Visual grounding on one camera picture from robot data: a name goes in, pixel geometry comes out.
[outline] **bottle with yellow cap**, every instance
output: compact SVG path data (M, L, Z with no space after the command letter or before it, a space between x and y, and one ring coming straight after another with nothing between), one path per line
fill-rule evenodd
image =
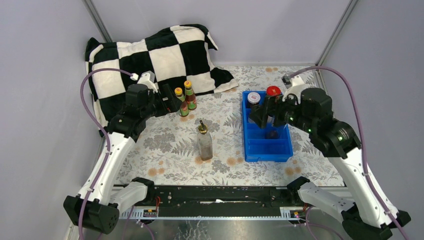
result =
M188 109L193 111L198 107L198 105L196 103L195 92L193 91L193 88L192 88L192 82L185 81L184 87L185 87L185 101L188 104Z
M212 137L208 132L208 127L203 124L200 120L200 126L198 127L199 132L197 133L197 144L200 151L200 158L203 161L209 160L214 156L212 151Z
M179 106L179 112L181 113L181 117L187 117L189 115L189 105L186 102L186 99L184 98L183 90L181 87L177 87L174 90L176 97L182 101L181 106Z

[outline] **white jar lid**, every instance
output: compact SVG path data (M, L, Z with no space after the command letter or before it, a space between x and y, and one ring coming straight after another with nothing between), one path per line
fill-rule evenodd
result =
M257 104L261 100L261 96L259 95L259 93L253 91L247 95L247 100L251 104Z

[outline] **tabletop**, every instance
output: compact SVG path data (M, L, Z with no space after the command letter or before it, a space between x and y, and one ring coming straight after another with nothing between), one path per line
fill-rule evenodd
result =
M290 127L293 156L287 162L245 162L241 100L243 91L265 91L275 85L284 92L285 73L307 66L227 66L239 86L197 96L197 108L186 117L171 113L152 117L128 154L115 184L135 177L156 185L286 186L304 176L317 186L343 186L342 177L309 141L308 134ZM303 80L315 84L314 74ZM199 120L213 141L213 158L202 161L196 142Z

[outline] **gold bottle cap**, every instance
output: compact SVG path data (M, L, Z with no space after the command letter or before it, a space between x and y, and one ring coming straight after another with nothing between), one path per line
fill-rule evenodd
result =
M203 124L202 120L200 120L200 126L198 127L198 130L201 134L206 134L208 132L208 127Z
M192 86L192 82L191 81L185 81L184 82L184 87L189 88Z
M177 88L175 88L174 92L175 92L175 94L176 94L176 95L181 95L181 94L183 94L183 90L181 89L181 87L177 87Z

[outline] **reflective metal floor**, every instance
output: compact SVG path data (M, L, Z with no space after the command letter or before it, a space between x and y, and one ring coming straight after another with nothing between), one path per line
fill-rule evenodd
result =
M345 240L351 238L343 230L342 224L318 209L311 211L310 222L326 225L340 233ZM125 221L120 220L109 235L102 240L122 238ZM283 227L288 221L276 220L156 220L149 224L156 240L313 240L308 229ZM311 227L319 240L337 240L335 234L324 229ZM99 234L89 231L86 240L96 240ZM125 231L126 240L150 240L149 231L130 220Z

